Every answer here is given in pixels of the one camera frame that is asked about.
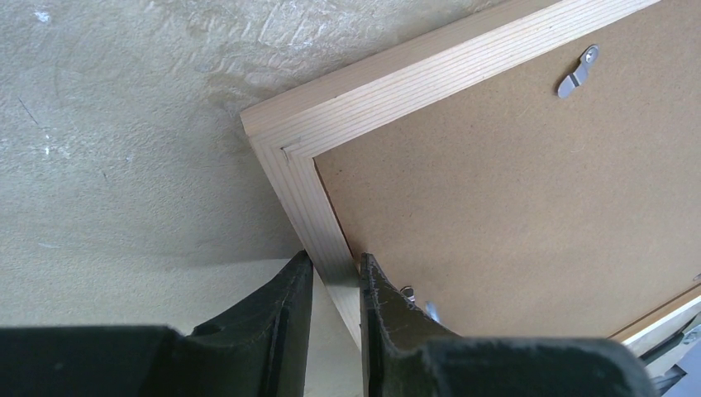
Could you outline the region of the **wooden picture frame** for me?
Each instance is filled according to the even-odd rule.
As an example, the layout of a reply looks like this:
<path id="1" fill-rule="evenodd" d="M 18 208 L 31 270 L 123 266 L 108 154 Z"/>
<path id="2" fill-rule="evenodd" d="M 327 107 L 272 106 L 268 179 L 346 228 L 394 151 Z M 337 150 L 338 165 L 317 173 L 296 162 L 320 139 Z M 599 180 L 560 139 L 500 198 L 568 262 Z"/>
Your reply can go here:
<path id="1" fill-rule="evenodd" d="M 700 310 L 697 1 L 509 1 L 241 120 L 355 341 L 365 252 L 465 336 Z"/>

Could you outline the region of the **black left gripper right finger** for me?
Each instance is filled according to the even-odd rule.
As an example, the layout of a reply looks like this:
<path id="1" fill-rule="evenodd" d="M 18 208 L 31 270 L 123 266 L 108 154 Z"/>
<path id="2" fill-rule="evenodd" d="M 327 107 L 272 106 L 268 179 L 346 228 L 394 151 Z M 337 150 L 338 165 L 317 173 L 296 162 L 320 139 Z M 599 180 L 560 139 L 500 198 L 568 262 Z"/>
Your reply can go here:
<path id="1" fill-rule="evenodd" d="M 605 338 L 462 337 L 360 259 L 367 396 L 655 396 L 641 361 Z"/>

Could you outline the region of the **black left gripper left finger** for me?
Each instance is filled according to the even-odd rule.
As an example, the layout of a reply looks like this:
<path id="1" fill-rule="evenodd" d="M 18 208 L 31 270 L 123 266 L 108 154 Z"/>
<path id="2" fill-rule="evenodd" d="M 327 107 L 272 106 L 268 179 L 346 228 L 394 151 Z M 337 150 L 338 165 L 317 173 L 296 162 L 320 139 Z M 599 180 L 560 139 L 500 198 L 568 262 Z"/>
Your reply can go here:
<path id="1" fill-rule="evenodd" d="M 3 328 L 4 396 L 301 396 L 312 314 L 305 251 L 192 333 L 159 325 Z"/>

